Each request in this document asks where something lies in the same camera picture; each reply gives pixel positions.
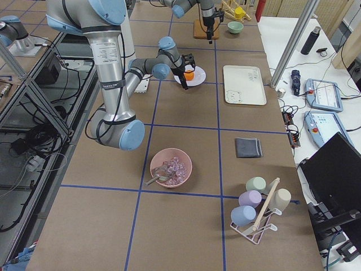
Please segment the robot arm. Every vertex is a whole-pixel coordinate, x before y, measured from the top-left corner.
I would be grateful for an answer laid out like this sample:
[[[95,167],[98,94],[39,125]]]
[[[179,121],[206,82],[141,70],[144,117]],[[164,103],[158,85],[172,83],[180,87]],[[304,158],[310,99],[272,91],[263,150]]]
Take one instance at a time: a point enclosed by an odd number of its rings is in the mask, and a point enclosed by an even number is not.
[[[154,7],[169,7],[177,18],[182,18],[193,6],[198,6],[199,15],[202,16],[203,25],[206,27],[206,40],[209,44],[213,43],[213,36],[215,32],[215,18],[219,18],[221,23],[224,18],[224,12],[215,7],[213,1],[191,1],[191,0],[173,0],[173,1],[158,1],[160,4],[153,4]]]
[[[145,75],[163,80],[170,72],[183,88],[185,67],[192,55],[181,55],[171,37],[159,41],[155,58],[134,59],[125,69],[125,37],[121,24],[127,17],[125,1],[47,1],[47,23],[59,32],[85,36],[90,44],[104,106],[90,121],[89,138],[101,145],[131,151],[138,148],[145,127],[129,106],[129,98]]]

